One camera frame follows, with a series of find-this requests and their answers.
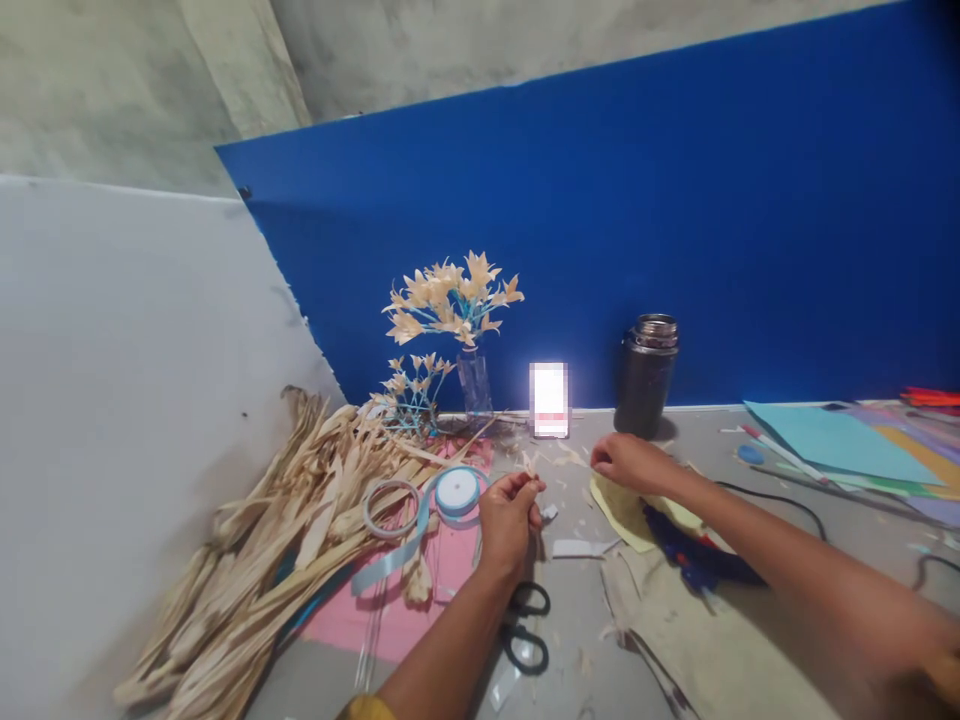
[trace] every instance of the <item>phone screen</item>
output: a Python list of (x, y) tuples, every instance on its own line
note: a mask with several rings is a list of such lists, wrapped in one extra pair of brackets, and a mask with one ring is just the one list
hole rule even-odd
[(570, 437), (566, 363), (530, 363), (530, 417), (534, 437)]

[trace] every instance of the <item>pink mat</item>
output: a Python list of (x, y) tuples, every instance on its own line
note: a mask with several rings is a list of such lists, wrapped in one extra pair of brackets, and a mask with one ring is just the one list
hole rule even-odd
[[(477, 446), (477, 452), (471, 453), (465, 462), (489, 473), (493, 447), (489, 440), (481, 440)], [(448, 445), (443, 455), (449, 457), (455, 452), (456, 448)], [(441, 523), (440, 529), (427, 540), (424, 556), (433, 577), (434, 590), (433, 599), (425, 607), (411, 609), (404, 604), (399, 572), (388, 578), (387, 604), (381, 616), (380, 637), (375, 649), (378, 658), (400, 662), (440, 616), (451, 598), (447, 590), (459, 590), (473, 572), (478, 532), (477, 527), (453, 530)], [(369, 562), (381, 555), (371, 557)], [(378, 604), (375, 592), (371, 588), (355, 598), (350, 594), (350, 583), (347, 583), (313, 615), (304, 627), (302, 637), (359, 653), (367, 634), (370, 610)]]

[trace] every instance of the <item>glass vase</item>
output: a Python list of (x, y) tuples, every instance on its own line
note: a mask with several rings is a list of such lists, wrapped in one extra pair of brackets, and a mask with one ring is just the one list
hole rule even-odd
[(493, 401), (490, 399), (490, 379), (487, 377), (487, 358), (481, 348), (475, 352), (461, 352), (457, 355), (457, 371), (460, 375), (460, 387), (463, 388), (463, 408), (467, 421), (480, 426), (493, 415)]

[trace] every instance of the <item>thermos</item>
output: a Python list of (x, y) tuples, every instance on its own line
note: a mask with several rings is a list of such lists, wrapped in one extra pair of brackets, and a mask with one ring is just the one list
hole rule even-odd
[(657, 434), (679, 350), (677, 321), (670, 315), (641, 315), (624, 334), (613, 416), (618, 432), (644, 440)]

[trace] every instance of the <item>finger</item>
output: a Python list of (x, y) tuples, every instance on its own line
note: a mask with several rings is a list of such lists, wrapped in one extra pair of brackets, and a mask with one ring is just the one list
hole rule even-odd
[(530, 511), (527, 514), (530, 527), (536, 531), (543, 530), (543, 516), (540, 514), (540, 506), (534, 503), (530, 506)]
[(593, 469), (605, 478), (613, 480), (613, 463), (598, 462), (594, 464)]
[(519, 490), (529, 481), (530, 478), (524, 472), (510, 473), (509, 475), (504, 475), (502, 478), (490, 485), (490, 488), (487, 490), (487, 492), (493, 493), (499, 497), (505, 497), (508, 500), (512, 500), (517, 494), (517, 490)]
[(596, 470), (597, 463), (610, 462), (610, 441), (613, 435), (604, 435), (597, 440), (593, 446), (593, 452), (590, 453), (590, 467)]
[(537, 481), (528, 482), (520, 490), (517, 491), (517, 496), (513, 499), (513, 504), (517, 505), (524, 514), (528, 513), (530, 506), (536, 502), (537, 494), (540, 492), (540, 485)]

